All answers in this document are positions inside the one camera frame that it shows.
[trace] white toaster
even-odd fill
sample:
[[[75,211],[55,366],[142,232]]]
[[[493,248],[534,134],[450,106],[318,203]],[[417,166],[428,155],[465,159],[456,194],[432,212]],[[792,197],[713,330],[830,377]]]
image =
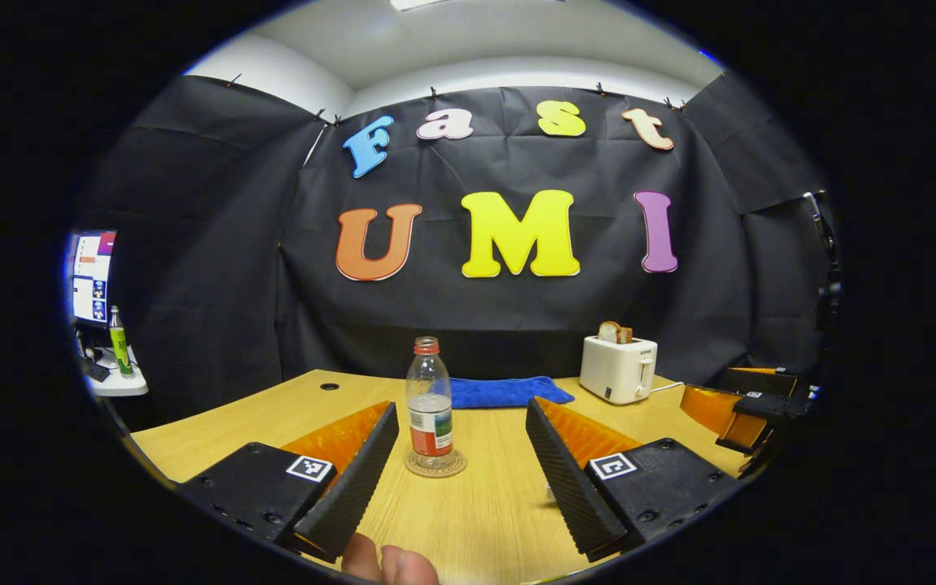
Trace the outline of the white toaster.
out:
[[[598,336],[583,338],[580,385],[613,404],[647,399],[657,370],[657,343],[631,338],[614,344]]]

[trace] computer monitor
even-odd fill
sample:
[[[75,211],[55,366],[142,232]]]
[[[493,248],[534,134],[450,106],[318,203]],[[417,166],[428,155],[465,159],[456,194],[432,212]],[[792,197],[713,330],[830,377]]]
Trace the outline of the computer monitor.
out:
[[[71,295],[68,314],[75,325],[106,329],[111,319],[111,255],[116,230],[83,230],[71,234]]]

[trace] white wall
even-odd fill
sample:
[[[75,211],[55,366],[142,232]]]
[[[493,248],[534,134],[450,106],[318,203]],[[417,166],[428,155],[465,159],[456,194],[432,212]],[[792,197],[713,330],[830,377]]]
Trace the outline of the white wall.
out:
[[[323,114],[327,119],[341,115],[353,100],[353,89],[330,71],[309,57],[256,34],[234,38],[203,57],[185,74],[230,81],[238,73],[239,85],[271,93],[313,114],[327,108]]]
[[[514,85],[554,85],[624,93],[653,101],[671,99],[674,105],[691,100],[702,88],[684,81],[621,64],[573,57],[498,57],[429,67],[388,79],[356,92],[343,118],[376,107],[437,93]]]

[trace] hand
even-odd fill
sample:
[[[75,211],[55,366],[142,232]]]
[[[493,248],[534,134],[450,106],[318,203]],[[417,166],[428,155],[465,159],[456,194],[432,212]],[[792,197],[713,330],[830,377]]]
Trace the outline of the hand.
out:
[[[341,571],[382,585],[439,585],[439,574],[428,559],[391,544],[382,547],[379,566],[374,540],[359,532],[349,538],[341,557]]]

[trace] wooden table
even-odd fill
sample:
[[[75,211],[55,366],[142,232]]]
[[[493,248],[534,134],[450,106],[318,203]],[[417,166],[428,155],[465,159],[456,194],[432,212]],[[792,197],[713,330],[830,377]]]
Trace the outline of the wooden table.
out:
[[[328,382],[339,388],[320,388]],[[556,383],[576,397],[565,405],[568,408],[638,441],[673,437],[739,477],[743,455],[718,447],[713,442],[716,434],[678,407],[683,386],[617,406],[592,395],[576,378]],[[653,385],[670,383],[657,376]],[[547,496],[547,482],[525,431],[525,408],[454,411],[453,447],[466,456],[468,466],[442,479],[419,477],[405,467],[411,448],[400,379],[313,370],[204,414],[133,433],[132,438],[168,478],[183,482],[250,441],[281,447],[383,400],[396,403],[400,438],[359,532],[379,547],[395,544],[420,552],[435,564],[444,585],[524,583],[595,564],[576,552],[557,504]],[[305,558],[338,569],[337,563]]]

